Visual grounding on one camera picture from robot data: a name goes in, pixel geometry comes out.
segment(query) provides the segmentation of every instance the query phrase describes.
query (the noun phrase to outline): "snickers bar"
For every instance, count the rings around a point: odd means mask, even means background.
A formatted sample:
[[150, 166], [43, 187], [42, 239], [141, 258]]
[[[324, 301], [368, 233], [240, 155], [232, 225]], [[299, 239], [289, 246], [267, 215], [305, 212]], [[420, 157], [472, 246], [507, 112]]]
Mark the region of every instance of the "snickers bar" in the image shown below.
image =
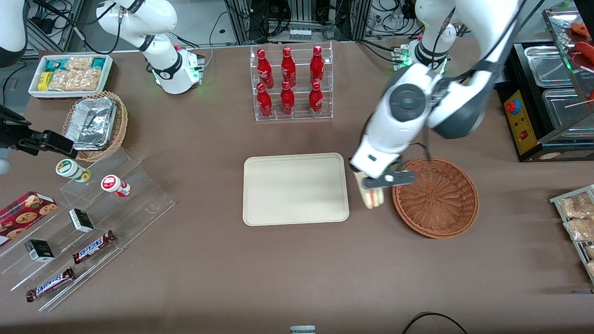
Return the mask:
[[76, 277], [74, 276], [74, 270], [71, 267], [69, 267], [68, 269], [66, 269], [65, 272], [45, 282], [43, 285], [38, 286], [37, 289], [31, 289], [27, 291], [27, 302], [30, 303], [36, 300], [37, 298], [41, 297], [44, 293], [56, 288], [58, 285], [68, 280], [74, 280], [75, 278]]
[[87, 247], [85, 247], [83, 250], [81, 250], [77, 254], [74, 254], [72, 256], [74, 258], [74, 263], [75, 264], [81, 263], [84, 259], [91, 256], [96, 251], [100, 250], [105, 245], [107, 245], [109, 243], [109, 241], [112, 241], [114, 239], [115, 239], [115, 236], [113, 235], [113, 232], [111, 230], [109, 230], [107, 233], [103, 234], [101, 236], [101, 238], [95, 240], [92, 244], [88, 245]]

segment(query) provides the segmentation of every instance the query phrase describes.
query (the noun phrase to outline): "coca-cola bottle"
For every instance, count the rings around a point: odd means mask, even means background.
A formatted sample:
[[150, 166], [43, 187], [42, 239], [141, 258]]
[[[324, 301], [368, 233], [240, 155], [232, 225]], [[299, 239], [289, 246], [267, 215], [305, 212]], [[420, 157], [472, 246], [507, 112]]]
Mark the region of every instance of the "coca-cola bottle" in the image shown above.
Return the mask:
[[270, 99], [270, 95], [266, 91], [266, 87], [264, 87], [263, 83], [258, 83], [256, 86], [258, 89], [258, 94], [256, 95], [256, 99], [258, 100], [258, 107], [260, 109], [260, 114], [264, 118], [271, 118], [272, 117], [272, 100]]
[[283, 113], [287, 116], [293, 115], [295, 111], [295, 94], [291, 90], [291, 85], [288, 81], [283, 81], [283, 90], [280, 92], [280, 100], [283, 103]]
[[324, 95], [320, 91], [320, 82], [315, 81], [311, 84], [312, 90], [309, 93], [309, 114], [312, 117], [318, 117], [322, 113], [322, 99]]
[[266, 85], [266, 88], [272, 89], [274, 87], [274, 80], [272, 79], [272, 66], [266, 59], [266, 52], [263, 49], [259, 49], [258, 55], [258, 76], [260, 81]]
[[291, 48], [288, 46], [283, 48], [283, 62], [280, 67], [283, 71], [283, 80], [288, 81], [291, 87], [295, 87], [297, 84], [295, 61], [291, 56]]
[[313, 84], [316, 81], [322, 81], [324, 78], [324, 59], [322, 59], [322, 47], [314, 46], [314, 56], [309, 63], [309, 80]]

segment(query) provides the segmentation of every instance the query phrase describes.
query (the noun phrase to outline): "acrylic bottle rack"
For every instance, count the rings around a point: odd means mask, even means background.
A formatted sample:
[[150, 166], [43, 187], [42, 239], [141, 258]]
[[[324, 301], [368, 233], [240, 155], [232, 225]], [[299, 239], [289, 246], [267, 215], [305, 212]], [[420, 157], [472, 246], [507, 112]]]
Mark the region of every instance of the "acrylic bottle rack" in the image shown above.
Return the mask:
[[[14, 293], [22, 295], [23, 307], [34, 307], [39, 311], [50, 311], [56, 307], [175, 204], [144, 172], [140, 161], [125, 149], [95, 162], [89, 170], [91, 179], [87, 182], [72, 180], [61, 188], [65, 200], [56, 200], [59, 207], [52, 216], [0, 248], [2, 280], [8, 282]], [[109, 174], [117, 175], [129, 184], [130, 195], [118, 197], [103, 191], [101, 180]], [[89, 214], [94, 225], [93, 232], [82, 233], [74, 228], [68, 214], [74, 207]], [[117, 239], [83, 262], [74, 264], [72, 255], [108, 230], [112, 230]], [[47, 241], [55, 258], [47, 263], [32, 261], [24, 246], [29, 239]], [[74, 270], [75, 280], [63, 283], [33, 303], [27, 303], [25, 296], [28, 290], [44, 284], [68, 267]]]
[[[311, 82], [309, 80], [309, 63], [313, 56], [315, 45], [322, 47], [322, 58], [324, 59], [324, 78], [321, 82], [323, 94], [322, 111], [320, 116], [312, 117], [309, 114], [309, 93], [311, 91]], [[252, 46], [250, 49], [249, 68], [252, 76], [252, 95], [254, 96], [254, 113], [256, 121], [279, 121], [279, 120], [293, 120], [293, 119], [324, 119], [332, 118], [334, 115], [333, 104], [333, 51], [331, 43], [296, 43], [288, 44], [291, 48], [291, 54], [295, 60], [295, 68], [297, 74], [297, 84], [292, 88], [295, 94], [295, 112], [292, 116], [287, 116], [282, 111], [282, 104], [280, 101], [280, 92], [282, 91], [281, 83], [283, 76], [280, 64], [283, 61], [283, 52], [277, 45], [259, 45]], [[258, 57], [256, 51], [264, 49], [266, 51], [266, 58], [272, 66], [272, 78], [274, 79], [274, 87], [268, 89], [268, 94], [272, 99], [272, 117], [264, 118], [260, 113], [258, 107], [258, 100], [256, 99], [257, 90], [256, 85], [260, 82], [258, 76]]]

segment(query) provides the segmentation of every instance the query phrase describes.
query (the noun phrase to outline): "brown woven basket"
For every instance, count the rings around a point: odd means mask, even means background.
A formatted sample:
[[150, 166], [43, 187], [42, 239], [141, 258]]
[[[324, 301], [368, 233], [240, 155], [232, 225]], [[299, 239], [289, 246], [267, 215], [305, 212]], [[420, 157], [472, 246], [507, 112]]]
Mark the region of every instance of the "brown woven basket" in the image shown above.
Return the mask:
[[[76, 157], [77, 160], [95, 162], [106, 155], [110, 155], [116, 152], [118, 148], [122, 146], [122, 142], [124, 141], [124, 137], [126, 136], [126, 127], [128, 126], [128, 111], [126, 110], [126, 106], [124, 105], [124, 103], [122, 103], [122, 100], [116, 94], [113, 94], [111, 92], [101, 92], [85, 96], [83, 99], [90, 100], [98, 99], [101, 97], [109, 97], [111, 99], [114, 99], [118, 103], [118, 110], [116, 111], [116, 119], [113, 123], [113, 130], [109, 146], [107, 149], [103, 151], [78, 151], [78, 155]], [[72, 117], [73, 112], [74, 106], [70, 108], [70, 112], [68, 113], [68, 116], [66, 116], [66, 121], [64, 122], [64, 126], [62, 127], [63, 136], [66, 134], [66, 130], [70, 125], [70, 118]]]
[[430, 238], [453, 238], [466, 232], [479, 212], [479, 197], [468, 174], [453, 163], [434, 157], [408, 161], [404, 169], [417, 180], [392, 188], [400, 217]]

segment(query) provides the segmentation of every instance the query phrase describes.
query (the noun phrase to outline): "bottle cap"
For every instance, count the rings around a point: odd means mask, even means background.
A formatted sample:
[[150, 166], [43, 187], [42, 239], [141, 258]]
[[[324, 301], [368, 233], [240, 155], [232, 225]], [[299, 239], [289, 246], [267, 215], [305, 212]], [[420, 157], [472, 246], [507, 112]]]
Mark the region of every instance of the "bottle cap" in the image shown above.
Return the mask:
[[122, 185], [122, 180], [115, 175], [108, 175], [101, 181], [101, 188], [109, 193], [116, 191]]

